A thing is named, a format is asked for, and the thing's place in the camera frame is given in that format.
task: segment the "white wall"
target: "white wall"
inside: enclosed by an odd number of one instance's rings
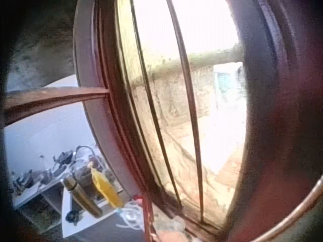
[[[60,86],[78,86],[76,76],[48,85]],[[14,172],[51,168],[54,155],[95,143],[81,102],[27,117],[5,127],[4,133],[8,169]],[[45,167],[40,154],[45,156]]]

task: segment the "window bar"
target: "window bar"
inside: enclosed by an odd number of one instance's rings
[[[138,25],[137,25],[137,19],[136,19],[136,13],[135,13],[135,7],[134,7],[134,4],[133,4],[133,0],[130,0],[130,5],[131,5],[131,14],[132,14],[132,19],[133,19],[133,26],[134,26],[134,32],[135,32],[135,37],[136,37],[136,43],[137,43],[137,47],[138,47],[138,55],[139,55],[139,60],[140,60],[140,65],[141,65],[142,77],[143,77],[143,82],[145,84],[145,89],[146,89],[146,92],[147,92],[147,98],[148,98],[148,103],[149,103],[153,123],[155,125],[155,129],[156,129],[156,133],[157,133],[157,136],[158,136],[161,151],[162,151],[163,156],[164,156],[164,160],[165,160],[165,164],[166,164],[166,167],[167,167],[168,174],[169,174],[169,176],[171,178],[171,182],[172,182],[172,185],[174,187],[176,198],[178,200],[178,203],[179,203],[180,207],[182,207],[182,202],[181,202],[180,196],[179,196],[178,191],[177,191],[177,187],[176,187],[176,184],[175,184],[175,179],[174,179],[174,176],[173,176],[173,173],[172,173],[172,170],[171,170],[170,162],[168,160],[165,144],[164,144],[164,141],[163,141],[162,133],[160,131],[158,118],[157,118],[156,110],[155,110],[154,103],[153,103],[153,98],[152,98],[152,94],[151,94],[148,74],[147,74],[146,65],[145,65],[143,52],[142,52],[142,48],[141,48],[141,42],[140,42],[140,37],[139,37],[139,32],[138,32]]]
[[[156,175],[156,178],[158,180],[158,183],[159,183],[160,187],[162,189],[164,189],[162,181],[160,180],[160,176],[158,175],[156,166],[155,166],[154,161],[152,159],[150,150],[148,148],[148,144],[147,144],[147,141],[145,139],[145,136],[144,136],[141,124],[140,124],[137,108],[136,108],[135,101],[134,101],[132,91],[131,91],[131,86],[130,86],[128,73],[127,73],[127,69],[126,69],[126,61],[125,61],[125,57],[124,57],[124,54],[123,54],[123,46],[122,46],[122,41],[121,41],[119,14],[118,14],[118,2],[119,1],[116,1],[116,7],[115,7],[115,9],[116,9],[116,14],[115,14],[116,15],[116,24],[117,24],[117,26],[116,26],[117,27],[117,41],[118,41],[120,52],[121,52],[120,56],[121,56],[121,63],[122,63],[122,69],[123,69],[123,73],[124,73],[124,78],[125,78],[125,81],[126,81],[126,89],[127,89],[127,92],[128,92],[129,98],[130,98],[130,102],[131,102],[131,105],[132,105],[132,108],[133,108],[133,112],[134,112],[134,115],[135,115],[136,122],[138,124],[139,133],[140,133],[140,135],[142,137],[143,144],[144,144],[145,149],[147,151],[148,159],[150,160],[152,169],[153,169],[153,171],[154,171],[154,173]]]
[[[184,40],[181,32],[181,28],[177,19],[177,15],[174,9],[174,5],[172,0],[166,0],[168,9],[171,14],[174,31],[176,35],[178,50],[181,59],[181,65],[184,75],[184,81],[186,86],[186,93],[188,99],[188,106],[190,109],[191,122],[192,122],[192,130],[193,130],[193,138],[194,138],[194,148],[195,148],[195,156],[196,156],[196,168],[197,168],[197,180],[198,180],[198,189],[199,189],[199,198],[200,198],[200,214],[201,214],[201,222],[203,222],[203,214],[204,214],[204,204],[203,204],[203,180],[202,180],[202,160],[201,160],[201,148],[200,148],[200,140],[199,140],[199,132],[198,132],[198,122],[197,122],[197,113],[194,99],[194,91],[193,84],[190,72],[190,66],[187,58],[187,53],[184,45]]]

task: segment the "wooden window frame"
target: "wooden window frame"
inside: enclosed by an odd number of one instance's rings
[[[172,12],[171,0],[167,2]],[[256,241],[275,238],[323,196],[321,153],[313,152],[313,146],[320,150],[320,144],[293,149],[293,145],[300,146],[303,140],[311,140],[315,132],[318,132],[318,139],[322,137],[314,121],[323,121],[317,112],[323,106],[323,84],[317,82],[322,70],[315,65],[323,61],[323,55],[320,55],[323,49],[313,50],[315,42],[322,39],[313,31],[315,28],[302,29],[302,22],[317,26],[317,22],[298,11],[302,8],[305,13],[312,13],[302,3],[278,0],[228,0],[228,3],[245,45],[249,100],[243,167],[225,229],[219,231],[203,223],[202,212],[200,223],[191,220],[178,206],[178,201],[154,180],[142,144],[142,133],[138,131],[138,120],[130,105],[129,87],[121,81],[122,58],[114,0],[78,2],[74,58],[81,87],[44,88],[11,94],[5,105],[5,124],[50,108],[86,101],[84,107],[95,139],[130,196],[145,194],[170,216],[181,215],[186,219],[187,228],[205,241],[215,238],[245,241],[263,233]],[[174,13],[171,16],[185,73],[189,66],[183,39]],[[189,75],[186,73],[185,82],[188,97],[192,98]],[[191,101],[191,115],[194,115],[194,106]],[[194,143],[198,150],[196,135]],[[300,160],[293,162],[296,156],[304,157],[309,153],[311,160],[306,164]],[[274,184],[279,181],[281,190],[267,186],[268,181]],[[291,181],[297,181],[298,188],[289,189]],[[273,199],[286,199],[284,194],[289,195],[284,204]],[[278,211],[264,221],[267,204],[277,206]]]

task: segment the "yellow object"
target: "yellow object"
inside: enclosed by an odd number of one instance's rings
[[[102,172],[94,169],[92,162],[88,164],[88,167],[91,168],[92,180],[96,189],[104,196],[104,198],[111,203],[114,208],[123,207],[124,203],[118,196],[116,190],[111,185],[109,180],[105,177]]]

